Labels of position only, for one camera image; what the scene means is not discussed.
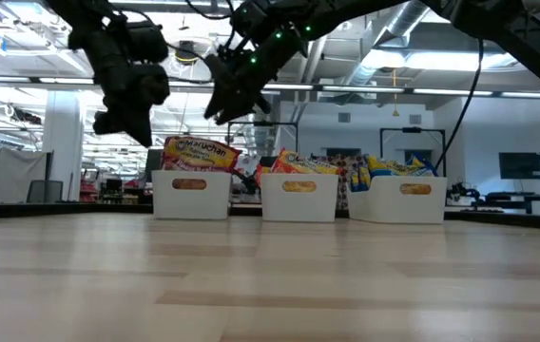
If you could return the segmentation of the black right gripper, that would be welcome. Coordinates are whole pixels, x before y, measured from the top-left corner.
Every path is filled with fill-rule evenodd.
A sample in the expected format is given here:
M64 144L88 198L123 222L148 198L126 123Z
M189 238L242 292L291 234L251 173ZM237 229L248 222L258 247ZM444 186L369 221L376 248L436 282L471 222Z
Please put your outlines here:
M208 55L204 62L213 80L213 93L203 116L217 115L216 124L226 124L257 109L270 113L270 103L261 89L296 54L309 55L313 0L244 0L230 24L252 50L236 47L222 58Z

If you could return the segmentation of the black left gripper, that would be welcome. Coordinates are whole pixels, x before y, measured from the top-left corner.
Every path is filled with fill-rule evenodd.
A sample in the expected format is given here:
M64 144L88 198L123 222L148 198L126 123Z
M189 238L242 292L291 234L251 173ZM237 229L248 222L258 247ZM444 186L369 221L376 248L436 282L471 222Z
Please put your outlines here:
M106 107L130 103L161 105L170 94L168 76L157 64L111 66L101 72L101 88ZM152 145L147 107L96 111L93 130L96 134L125 132L144 147Z

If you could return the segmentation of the orange chicken ramen pack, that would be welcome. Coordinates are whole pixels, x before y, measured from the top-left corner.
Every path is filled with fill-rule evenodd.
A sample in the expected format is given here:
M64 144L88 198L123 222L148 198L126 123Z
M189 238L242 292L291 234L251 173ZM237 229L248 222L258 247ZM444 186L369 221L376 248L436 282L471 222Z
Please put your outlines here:
M338 175L340 168L324 161L301 156L283 148L271 167L272 173Z

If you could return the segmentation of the black computer monitor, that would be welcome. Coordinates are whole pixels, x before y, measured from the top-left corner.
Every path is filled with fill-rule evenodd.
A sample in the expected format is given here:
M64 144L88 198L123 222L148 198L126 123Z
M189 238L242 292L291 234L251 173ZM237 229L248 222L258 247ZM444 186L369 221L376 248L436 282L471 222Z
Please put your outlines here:
M154 171L161 168L163 162L163 150L162 149L148 149L146 162L145 162L145 171Z

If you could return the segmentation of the white pillar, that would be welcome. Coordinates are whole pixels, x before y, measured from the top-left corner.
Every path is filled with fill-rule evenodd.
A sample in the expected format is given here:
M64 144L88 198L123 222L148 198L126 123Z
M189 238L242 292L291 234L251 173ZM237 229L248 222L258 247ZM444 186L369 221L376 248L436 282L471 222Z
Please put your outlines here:
M52 155L49 178L63 183L63 200L80 198L85 114L78 92L48 92L42 150Z

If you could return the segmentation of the grey office chair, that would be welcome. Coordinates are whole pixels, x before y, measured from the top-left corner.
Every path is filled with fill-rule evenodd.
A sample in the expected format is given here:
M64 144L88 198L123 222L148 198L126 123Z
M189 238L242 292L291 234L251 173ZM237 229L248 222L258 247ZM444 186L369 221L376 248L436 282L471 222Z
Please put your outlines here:
M32 180L26 203L55 203L62 200L63 183L57 180Z

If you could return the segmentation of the white plastic bin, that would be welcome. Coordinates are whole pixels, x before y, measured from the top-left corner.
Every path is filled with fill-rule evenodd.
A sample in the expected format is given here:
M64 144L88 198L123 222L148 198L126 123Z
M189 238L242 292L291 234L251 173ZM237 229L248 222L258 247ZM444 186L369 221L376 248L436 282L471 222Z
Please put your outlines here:
M177 178L204 179L204 190L176 190ZM224 172L156 170L152 172L156 219L226 219L232 176Z
M338 175L261 176L262 218L268 221L334 222Z
M447 179L376 176L367 191L347 192L349 217L376 223L441 224Z

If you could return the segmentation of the white cloth cover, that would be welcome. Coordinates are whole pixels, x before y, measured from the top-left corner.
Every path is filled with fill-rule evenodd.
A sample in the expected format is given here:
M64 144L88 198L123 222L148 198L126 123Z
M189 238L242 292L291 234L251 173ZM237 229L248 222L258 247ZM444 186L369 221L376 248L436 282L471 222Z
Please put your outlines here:
M0 203L26 202L31 182L47 177L52 159L52 152L0 148Z

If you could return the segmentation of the LED light bar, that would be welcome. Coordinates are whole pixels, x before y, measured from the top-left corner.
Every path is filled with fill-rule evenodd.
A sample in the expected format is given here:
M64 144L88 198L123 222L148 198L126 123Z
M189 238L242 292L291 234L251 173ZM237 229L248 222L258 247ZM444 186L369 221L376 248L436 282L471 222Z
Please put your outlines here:
M58 77L19 77L1 76L0 86L22 86L27 88L44 89L99 89L91 79L86 78L58 78ZM262 93L275 94L279 92L321 92L321 93L351 93L351 94L395 94L415 96L449 96L456 97L469 94L468 90L442 89L442 88L415 88L415 87L384 87L384 86L351 86L351 85L294 85L269 84ZM474 97L505 98L540 100L540 92L525 91L490 91L475 90Z

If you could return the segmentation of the floral patterned cloth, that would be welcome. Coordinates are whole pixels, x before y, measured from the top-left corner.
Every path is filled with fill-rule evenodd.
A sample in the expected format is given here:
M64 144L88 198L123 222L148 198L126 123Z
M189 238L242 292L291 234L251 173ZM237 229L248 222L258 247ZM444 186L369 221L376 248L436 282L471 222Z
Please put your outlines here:
M368 165L368 154L357 156L346 156L337 154L335 156L315 156L314 160L326 162L339 168L338 183L337 183L337 210L348 210L347 192L351 188L351 176L353 171L357 171L360 167Z

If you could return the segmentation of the black background robot station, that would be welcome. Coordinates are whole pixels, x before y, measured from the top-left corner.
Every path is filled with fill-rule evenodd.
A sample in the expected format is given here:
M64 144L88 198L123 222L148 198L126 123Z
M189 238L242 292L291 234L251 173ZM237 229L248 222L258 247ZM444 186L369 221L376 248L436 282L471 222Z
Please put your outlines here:
M507 209L531 215L532 204L540 202L540 194L533 192L492 192L482 196L476 189L466 187L462 181L450 185L446 195L446 203L451 206L464 198L471 199L466 211L472 212L503 213Z

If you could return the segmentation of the black monitor on stand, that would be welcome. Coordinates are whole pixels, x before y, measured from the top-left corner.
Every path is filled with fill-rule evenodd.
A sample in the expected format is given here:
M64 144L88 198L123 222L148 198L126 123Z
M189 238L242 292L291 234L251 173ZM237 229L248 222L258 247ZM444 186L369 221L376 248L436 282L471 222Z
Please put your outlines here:
M500 152L498 159L502 180L540 180L540 153Z

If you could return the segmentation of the black table frame rails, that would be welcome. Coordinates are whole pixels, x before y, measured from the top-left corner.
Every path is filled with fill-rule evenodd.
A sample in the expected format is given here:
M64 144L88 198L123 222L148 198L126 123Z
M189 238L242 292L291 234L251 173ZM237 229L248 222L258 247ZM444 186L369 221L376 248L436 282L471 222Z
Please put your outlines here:
M53 203L0 204L0 219L84 213L152 214L151 204Z
M461 220L496 225L507 225L540 229L540 216L504 214L491 212L446 212L445 220Z

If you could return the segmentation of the silver slanted air duct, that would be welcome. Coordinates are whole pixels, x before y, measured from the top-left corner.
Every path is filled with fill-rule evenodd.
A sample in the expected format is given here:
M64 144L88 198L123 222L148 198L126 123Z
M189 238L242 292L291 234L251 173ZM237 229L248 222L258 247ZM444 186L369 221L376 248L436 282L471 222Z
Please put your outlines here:
M360 58L342 79L342 86L365 86L382 69L393 70L405 65L405 52L414 29L424 17L414 20L372 22L360 40Z

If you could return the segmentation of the black frame stand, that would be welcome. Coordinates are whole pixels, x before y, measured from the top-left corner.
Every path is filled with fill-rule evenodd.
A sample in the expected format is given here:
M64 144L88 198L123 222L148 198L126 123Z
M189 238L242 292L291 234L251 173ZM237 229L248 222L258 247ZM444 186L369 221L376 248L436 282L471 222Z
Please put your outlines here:
M420 128L416 126L412 127L402 127L402 128L380 128L379 129L379 142L380 142L380 158L384 159L384 144L386 143L386 140L383 138L385 131L394 131L394 132L401 132L404 134L420 134L422 132L437 132L441 135L441 147L442 151L446 150L446 134L443 129L425 129Z

